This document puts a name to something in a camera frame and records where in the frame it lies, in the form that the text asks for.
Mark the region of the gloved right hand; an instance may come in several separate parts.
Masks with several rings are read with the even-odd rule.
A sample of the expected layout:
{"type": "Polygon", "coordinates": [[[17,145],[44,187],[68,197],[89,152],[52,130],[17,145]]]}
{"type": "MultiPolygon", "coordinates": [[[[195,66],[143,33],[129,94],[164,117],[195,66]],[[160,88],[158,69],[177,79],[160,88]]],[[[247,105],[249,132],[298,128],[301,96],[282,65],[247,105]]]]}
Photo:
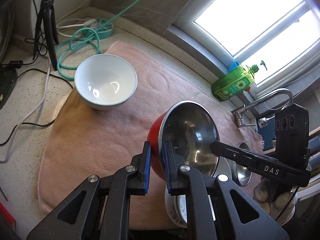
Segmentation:
{"type": "Polygon", "coordinates": [[[290,204],[284,210],[282,215],[277,219],[277,223],[281,226],[287,224],[296,211],[297,196],[293,196],[293,192],[285,192],[276,196],[276,188],[267,178],[261,179],[260,183],[253,189],[253,199],[262,207],[274,220],[280,215],[284,207],[291,200],[290,204]]]}

